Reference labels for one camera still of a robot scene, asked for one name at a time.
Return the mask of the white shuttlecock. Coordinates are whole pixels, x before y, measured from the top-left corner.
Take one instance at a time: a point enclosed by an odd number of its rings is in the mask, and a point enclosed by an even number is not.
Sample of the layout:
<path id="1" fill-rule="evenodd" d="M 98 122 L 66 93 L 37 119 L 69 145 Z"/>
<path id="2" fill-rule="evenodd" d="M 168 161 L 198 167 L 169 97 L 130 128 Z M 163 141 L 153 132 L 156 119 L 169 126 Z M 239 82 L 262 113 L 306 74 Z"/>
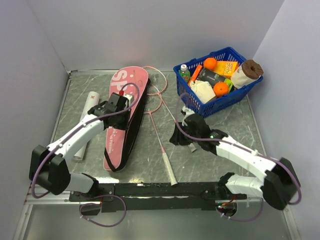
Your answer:
<path id="1" fill-rule="evenodd" d="M 188 145 L 188 147 L 189 147 L 189 149 L 190 149 L 190 151 L 191 151 L 192 153 L 194 153 L 194 152 L 197 150 L 197 148 L 195 147 L 195 145 L 194 145 L 193 143 L 190 143 L 190 144 Z"/>

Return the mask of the pink racket cover bag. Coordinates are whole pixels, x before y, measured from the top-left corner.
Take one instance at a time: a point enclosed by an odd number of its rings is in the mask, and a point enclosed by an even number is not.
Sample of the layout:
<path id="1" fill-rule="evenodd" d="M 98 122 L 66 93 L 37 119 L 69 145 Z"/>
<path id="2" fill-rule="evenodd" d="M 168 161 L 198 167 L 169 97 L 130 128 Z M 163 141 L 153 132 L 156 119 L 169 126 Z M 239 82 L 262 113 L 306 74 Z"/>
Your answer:
<path id="1" fill-rule="evenodd" d="M 149 75 L 139 66 L 128 66 L 118 70 L 111 78 L 109 94 L 123 92 L 126 104 L 132 108 L 126 112 L 115 115 L 115 127 L 106 130 L 106 143 L 104 150 L 103 167 L 109 172 L 122 170 L 128 162 L 134 147 L 147 100 L 147 88 L 150 84 Z"/>

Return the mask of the blue plastic basket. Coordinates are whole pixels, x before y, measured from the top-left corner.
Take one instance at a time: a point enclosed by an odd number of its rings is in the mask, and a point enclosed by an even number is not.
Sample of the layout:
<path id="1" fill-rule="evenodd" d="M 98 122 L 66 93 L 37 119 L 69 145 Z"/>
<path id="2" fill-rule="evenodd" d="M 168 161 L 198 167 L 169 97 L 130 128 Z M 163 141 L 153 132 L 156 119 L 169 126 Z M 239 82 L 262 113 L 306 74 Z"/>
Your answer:
<path id="1" fill-rule="evenodd" d="M 196 67 L 198 65 L 203 64 L 204 60 L 213 57 L 216 60 L 222 61 L 232 61 L 235 60 L 239 64 L 243 63 L 246 58 L 239 54 L 234 48 L 228 46 L 222 48 L 217 51 L 212 51 L 208 55 L 202 56 L 200 58 L 193 58 L 184 64 L 187 66 L 188 70 L 191 74 L 194 73 Z M 249 91 L 259 82 L 261 82 L 264 78 L 261 76 L 254 82 L 243 86 L 240 89 L 236 89 L 222 97 L 216 98 L 208 103 L 202 103 L 200 99 L 196 96 L 196 94 L 191 90 L 182 76 L 179 74 L 179 70 L 181 68 L 181 64 L 178 64 L 173 67 L 173 71 L 176 74 L 176 89 L 177 94 L 183 95 L 181 100 L 183 103 L 190 109 L 192 109 L 195 113 L 202 115 L 202 117 L 207 118 L 227 107 L 230 107 L 238 102 L 240 102 Z"/>

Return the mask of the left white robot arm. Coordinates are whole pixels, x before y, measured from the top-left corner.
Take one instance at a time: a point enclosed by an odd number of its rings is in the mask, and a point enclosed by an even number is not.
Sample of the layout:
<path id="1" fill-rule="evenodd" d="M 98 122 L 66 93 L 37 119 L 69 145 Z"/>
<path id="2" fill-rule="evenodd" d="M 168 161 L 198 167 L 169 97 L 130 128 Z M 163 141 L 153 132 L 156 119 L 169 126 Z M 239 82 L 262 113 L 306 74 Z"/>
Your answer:
<path id="1" fill-rule="evenodd" d="M 70 172 L 69 163 L 85 144 L 105 129 L 127 129 L 131 107 L 126 96 L 112 93 L 107 101 L 93 106 L 62 138 L 46 147 L 35 147 L 29 169 L 33 197 L 39 197 L 35 193 L 35 185 L 39 185 L 54 195 L 74 191 L 80 192 L 87 201 L 95 200 L 99 195 L 99 182 L 88 174 Z"/>

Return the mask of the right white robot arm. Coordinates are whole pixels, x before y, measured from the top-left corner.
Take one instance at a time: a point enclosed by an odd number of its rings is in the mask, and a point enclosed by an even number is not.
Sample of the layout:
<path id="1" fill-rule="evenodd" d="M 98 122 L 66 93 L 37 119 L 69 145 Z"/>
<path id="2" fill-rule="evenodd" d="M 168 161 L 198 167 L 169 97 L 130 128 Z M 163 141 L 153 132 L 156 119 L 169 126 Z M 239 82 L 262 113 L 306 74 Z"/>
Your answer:
<path id="1" fill-rule="evenodd" d="M 301 184 L 288 159 L 269 158 L 246 147 L 229 134 L 210 128 L 198 113 L 184 111 L 182 115 L 183 120 L 175 125 L 171 143 L 196 143 L 204 151 L 232 161 L 252 174 L 227 173 L 221 177 L 218 193 L 223 199 L 230 199 L 233 195 L 261 198 L 277 210 L 300 203 Z"/>

